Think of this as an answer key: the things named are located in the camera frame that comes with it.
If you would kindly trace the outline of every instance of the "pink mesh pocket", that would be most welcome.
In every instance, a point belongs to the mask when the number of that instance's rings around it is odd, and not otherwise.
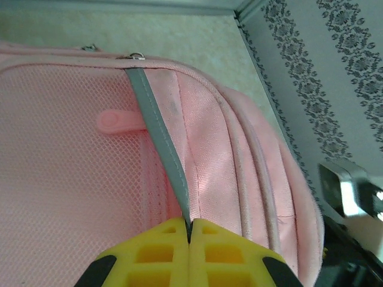
[[[0,74],[0,281],[71,286],[98,253],[168,217],[169,185],[122,70],[27,66]]]

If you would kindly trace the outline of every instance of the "pink zipper pull tab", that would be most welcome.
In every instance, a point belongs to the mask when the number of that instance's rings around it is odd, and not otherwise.
[[[146,125],[140,112],[107,109],[97,117],[97,129],[101,133],[114,135],[116,133],[146,130]]]

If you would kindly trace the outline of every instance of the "zipper pull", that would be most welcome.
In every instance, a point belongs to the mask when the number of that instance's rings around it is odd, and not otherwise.
[[[107,135],[146,130],[145,121],[140,112],[107,109],[96,120],[97,129]]]
[[[142,54],[142,53],[132,53],[128,56],[119,56],[116,59],[118,59],[118,60],[122,60],[122,59],[124,59],[124,60],[146,60],[144,54]]]
[[[88,45],[88,46],[81,47],[81,49],[82,49],[83,51],[87,51],[87,52],[97,52],[97,51],[100,50],[100,49],[98,49],[98,48],[96,47],[96,45],[94,45],[94,44],[91,44],[91,45]]]

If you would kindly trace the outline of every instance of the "beige carpet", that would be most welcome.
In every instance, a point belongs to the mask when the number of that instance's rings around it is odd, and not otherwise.
[[[193,65],[249,95],[279,127],[231,16],[125,14],[71,10],[0,11],[0,38],[21,44],[141,52]]]

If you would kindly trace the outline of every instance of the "zipper track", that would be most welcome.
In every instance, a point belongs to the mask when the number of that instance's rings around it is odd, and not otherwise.
[[[266,229],[269,239],[269,247],[277,253],[280,251],[279,235],[278,235],[278,225],[276,219],[276,209],[273,199],[273,192],[270,184],[270,177],[268,175],[268,170],[266,162],[263,156],[263,151],[260,146],[259,140],[255,135],[251,124],[244,117],[241,112],[240,107],[235,103],[233,99],[228,96],[225,96],[224,93],[221,93],[217,88],[219,85],[211,79],[205,73],[184,65],[182,63],[164,60],[159,57],[147,57],[146,60],[135,60],[135,59],[115,59],[115,54],[113,54],[114,59],[109,57],[102,58],[103,55],[99,53],[90,53],[86,51],[77,51],[79,54],[86,53],[87,57],[79,56],[53,56],[51,54],[39,54],[34,56],[20,56],[13,57],[4,62],[0,63],[0,75],[8,69],[16,68],[18,66],[24,65],[61,65],[61,66],[78,66],[78,67],[88,67],[88,68],[112,68],[112,69],[129,69],[129,68],[143,68],[143,69],[170,69],[177,71],[183,74],[186,74],[196,81],[200,82],[205,88],[207,88],[215,97],[217,104],[220,106],[221,111],[226,118],[228,113],[226,109],[232,110],[239,123],[241,124],[243,131],[245,133],[246,139],[249,143],[251,154],[253,156],[254,166],[256,167],[257,175],[260,182],[261,195],[265,210],[266,218]],[[242,231],[244,234],[250,234],[250,230]]]
[[[29,48],[22,45],[12,46],[0,41],[0,54],[10,54],[15,56],[33,56],[33,55],[51,55],[51,56],[69,56],[69,57],[97,57],[97,58],[111,58],[123,56],[122,54],[106,53],[102,51],[86,51],[81,48]]]

